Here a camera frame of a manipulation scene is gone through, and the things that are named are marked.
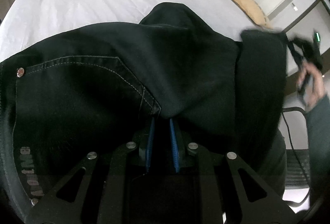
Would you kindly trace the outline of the person's right hand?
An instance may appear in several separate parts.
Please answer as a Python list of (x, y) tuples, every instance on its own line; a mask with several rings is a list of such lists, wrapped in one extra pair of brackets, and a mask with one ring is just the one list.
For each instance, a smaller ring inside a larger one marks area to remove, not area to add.
[(323, 75), (311, 62), (303, 61), (296, 86), (298, 97), (307, 112), (311, 111), (327, 94)]

